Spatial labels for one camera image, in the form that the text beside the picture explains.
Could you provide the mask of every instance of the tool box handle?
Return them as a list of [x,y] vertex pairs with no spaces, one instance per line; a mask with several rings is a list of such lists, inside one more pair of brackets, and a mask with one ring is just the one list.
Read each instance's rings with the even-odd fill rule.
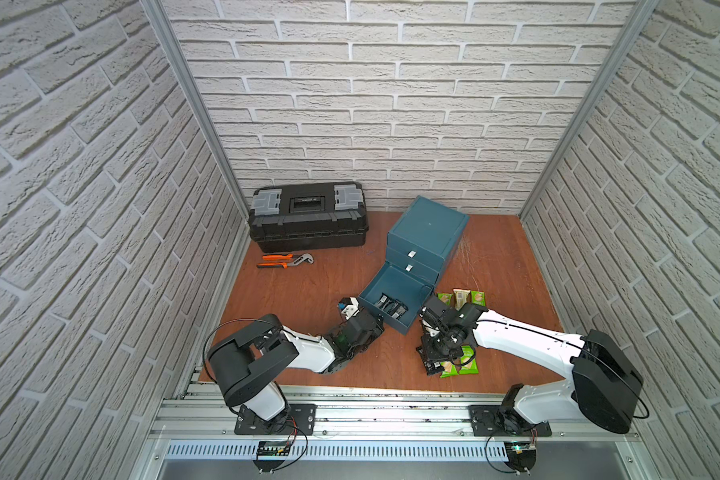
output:
[[322,212],[326,209],[326,198],[322,195],[291,198],[290,213]]

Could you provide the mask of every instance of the orange handle pliers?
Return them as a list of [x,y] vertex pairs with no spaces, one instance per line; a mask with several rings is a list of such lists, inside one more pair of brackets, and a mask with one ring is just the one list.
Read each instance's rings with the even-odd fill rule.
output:
[[303,262],[307,262],[308,264],[315,263],[315,259],[312,258],[312,255],[310,254],[302,254],[295,259],[293,258],[293,254],[262,255],[262,260],[268,260],[269,262],[265,264],[256,264],[256,268],[288,268],[289,266],[296,266]]

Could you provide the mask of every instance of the wooden floor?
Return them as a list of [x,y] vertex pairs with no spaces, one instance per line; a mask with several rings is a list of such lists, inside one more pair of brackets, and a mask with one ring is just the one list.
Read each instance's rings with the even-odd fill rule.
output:
[[[261,254],[251,242],[227,303],[222,322],[259,318],[266,313],[297,332],[319,335],[341,321],[336,307],[344,296],[356,296],[384,264],[386,235],[400,214],[369,212],[370,231],[364,246],[313,250],[314,264],[283,269],[257,269]],[[509,318],[559,330],[560,322],[516,216],[473,215],[458,252],[438,285],[482,290],[486,305]],[[219,340],[246,323],[220,329]],[[478,351],[477,375],[441,379],[427,377],[415,348],[422,328],[415,322],[406,336],[391,327],[368,350],[342,371],[319,375],[307,370],[285,370],[283,385],[354,386],[443,392],[505,393],[515,383],[538,385],[560,379],[540,366],[497,350]],[[202,374],[201,381],[208,377]]]

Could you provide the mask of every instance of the white brick wall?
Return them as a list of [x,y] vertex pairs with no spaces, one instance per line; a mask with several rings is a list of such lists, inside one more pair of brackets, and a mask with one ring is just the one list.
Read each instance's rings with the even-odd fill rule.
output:
[[0,478],[126,478],[240,223],[141,4],[0,0]]
[[[353,179],[373,186],[376,210],[423,194],[510,214],[632,7],[163,3],[246,195],[288,180]],[[457,156],[472,161],[445,161]],[[441,183],[508,170],[523,179]]]
[[558,311],[645,377],[662,478],[720,478],[720,3],[662,0],[525,223]]

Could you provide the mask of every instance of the blue cabinet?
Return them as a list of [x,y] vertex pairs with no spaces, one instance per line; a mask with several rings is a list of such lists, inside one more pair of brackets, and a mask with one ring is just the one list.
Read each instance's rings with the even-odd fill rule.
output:
[[[417,197],[387,234],[384,266],[358,302],[396,331],[407,333],[442,278],[468,219],[429,198]],[[392,318],[375,306],[382,294],[402,302],[408,311]]]

